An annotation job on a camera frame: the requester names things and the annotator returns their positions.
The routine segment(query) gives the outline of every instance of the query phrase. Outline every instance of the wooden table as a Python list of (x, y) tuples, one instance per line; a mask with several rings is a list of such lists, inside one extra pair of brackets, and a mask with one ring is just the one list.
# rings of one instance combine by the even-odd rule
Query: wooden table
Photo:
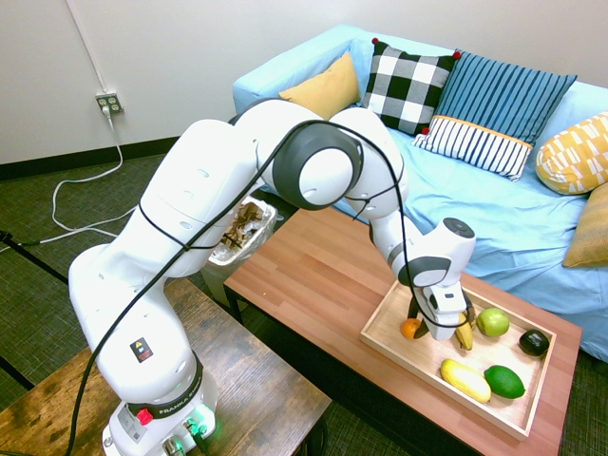
[(531, 434), (520, 442), (360, 341), (394, 280), (368, 227), (325, 209), (298, 211), (225, 284), (476, 451), (557, 455), (581, 329), (463, 276), (465, 288), (558, 335)]
[[(211, 456), (291, 455), (330, 399), (241, 327), (187, 279), (165, 293), (192, 348), (218, 382), (218, 428)], [(0, 449), (63, 455), (85, 350), (0, 413)], [(95, 368), (80, 412), (74, 455), (103, 455), (102, 430), (119, 399)], [(189, 454), (200, 454), (197, 449)]]

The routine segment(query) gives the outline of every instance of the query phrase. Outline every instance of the couch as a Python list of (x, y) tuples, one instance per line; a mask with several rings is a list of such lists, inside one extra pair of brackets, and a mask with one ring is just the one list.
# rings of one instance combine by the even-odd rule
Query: couch
[[(373, 38), (412, 54), (454, 53), (454, 49), (338, 26), (239, 78), (233, 86), (237, 114), (324, 72), (345, 52), (351, 56), (362, 99), (370, 78)], [(361, 105), (361, 99), (355, 104)], [(608, 89), (581, 82), (570, 85), (517, 181), (423, 150), (412, 145), (414, 136), (390, 130), (410, 179), (406, 211), (418, 228), (427, 233), (445, 217), (465, 221), (477, 235), (466, 271), (581, 326), (581, 348), (604, 362), (608, 362), (608, 267), (562, 266), (588, 194), (562, 195), (550, 189), (539, 179), (534, 157), (554, 135), (606, 109)], [(354, 215), (343, 200), (335, 208)]]

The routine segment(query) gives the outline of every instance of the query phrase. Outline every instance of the green apple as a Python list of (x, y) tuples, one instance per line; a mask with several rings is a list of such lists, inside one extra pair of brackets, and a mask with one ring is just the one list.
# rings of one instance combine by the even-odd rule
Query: green apple
[(490, 307), (477, 316), (477, 327), (490, 337), (498, 337), (509, 331), (509, 316), (501, 309)]

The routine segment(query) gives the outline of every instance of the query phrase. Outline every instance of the white wall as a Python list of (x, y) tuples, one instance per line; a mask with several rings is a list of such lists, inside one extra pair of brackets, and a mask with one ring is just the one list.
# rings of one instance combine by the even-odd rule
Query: white wall
[[(113, 144), (65, 1), (0, 3), (0, 164)], [(71, 1), (125, 106), (122, 143), (229, 119), (236, 78), (339, 23), (608, 86), (601, 0)]]

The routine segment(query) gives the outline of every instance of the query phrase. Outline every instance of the black and white checkered pillow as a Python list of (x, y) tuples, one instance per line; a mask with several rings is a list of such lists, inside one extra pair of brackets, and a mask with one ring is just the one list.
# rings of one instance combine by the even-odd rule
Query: black and white checkered pillow
[(454, 62), (451, 55), (409, 55), (377, 41), (362, 106), (375, 112), (390, 128), (410, 135), (422, 133), (439, 104)]

